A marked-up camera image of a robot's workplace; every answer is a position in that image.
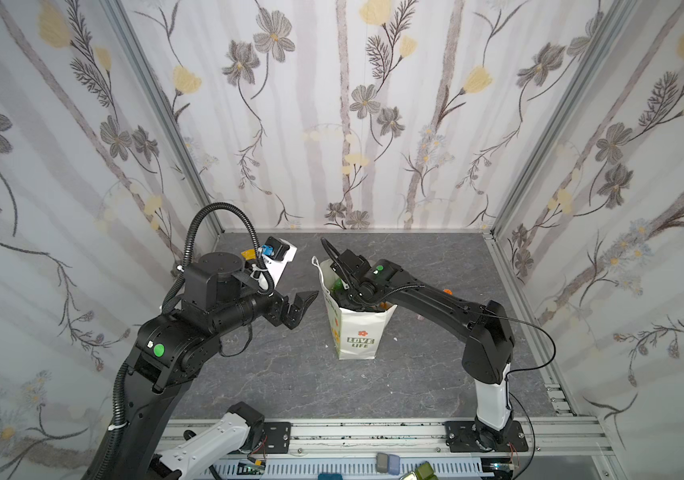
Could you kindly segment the white paper shopping bag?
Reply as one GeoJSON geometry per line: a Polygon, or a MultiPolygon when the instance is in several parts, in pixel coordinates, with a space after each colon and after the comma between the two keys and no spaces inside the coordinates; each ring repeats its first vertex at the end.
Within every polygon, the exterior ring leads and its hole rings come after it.
{"type": "Polygon", "coordinates": [[[382,311],[379,306],[365,311],[341,308],[330,293],[332,285],[338,279],[331,269],[331,261],[320,261],[313,257],[311,262],[318,271],[338,359],[375,359],[385,328],[397,306],[392,304],[387,311],[382,311]]]}

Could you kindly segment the yellow chip bag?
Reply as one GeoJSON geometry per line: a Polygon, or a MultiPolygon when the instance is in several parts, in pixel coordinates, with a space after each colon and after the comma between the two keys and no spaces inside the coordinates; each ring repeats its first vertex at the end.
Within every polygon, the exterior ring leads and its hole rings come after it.
{"type": "Polygon", "coordinates": [[[256,259],[256,252],[254,249],[249,249],[249,250],[243,251],[241,253],[241,255],[245,260],[255,260],[256,259]]]}

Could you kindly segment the green snack bag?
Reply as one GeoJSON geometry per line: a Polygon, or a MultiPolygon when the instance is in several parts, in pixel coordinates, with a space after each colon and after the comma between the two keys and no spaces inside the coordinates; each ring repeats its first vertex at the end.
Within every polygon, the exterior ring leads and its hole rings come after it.
{"type": "Polygon", "coordinates": [[[336,279],[334,284],[332,285],[332,288],[330,289],[330,293],[332,295],[344,295],[345,291],[345,283],[341,278],[336,279]]]}

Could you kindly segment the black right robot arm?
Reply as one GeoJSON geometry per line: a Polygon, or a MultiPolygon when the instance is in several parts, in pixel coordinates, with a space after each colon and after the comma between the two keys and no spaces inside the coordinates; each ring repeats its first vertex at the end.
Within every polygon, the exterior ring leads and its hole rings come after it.
{"type": "Polygon", "coordinates": [[[543,364],[512,366],[516,338],[512,325],[522,320],[506,314],[496,302],[464,300],[431,286],[404,267],[386,259],[370,263],[347,249],[338,251],[322,241],[331,269],[341,285],[331,297],[343,310],[379,313],[385,305],[403,307],[445,329],[464,345],[462,367],[474,380],[477,408],[467,444],[485,452],[513,446],[514,407],[510,400],[510,376],[543,369],[554,362],[552,354],[543,364]]]}

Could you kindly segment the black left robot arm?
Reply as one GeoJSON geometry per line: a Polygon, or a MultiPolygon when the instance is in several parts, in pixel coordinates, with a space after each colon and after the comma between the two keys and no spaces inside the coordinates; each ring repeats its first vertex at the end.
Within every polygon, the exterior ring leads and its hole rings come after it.
{"type": "Polygon", "coordinates": [[[231,406],[214,426],[181,445],[160,450],[160,440],[176,406],[203,366],[222,354],[223,336],[251,329],[263,318],[295,329],[318,294],[293,298],[276,286],[295,249],[271,237],[259,241],[238,207],[215,202],[193,218],[185,240],[181,274],[167,293],[161,312],[139,329],[134,346],[116,375],[112,419],[87,479],[193,479],[222,457],[263,445],[265,417],[244,402],[231,406]],[[202,222],[217,211],[234,214],[246,227],[256,257],[213,252],[193,258],[202,222]]]}

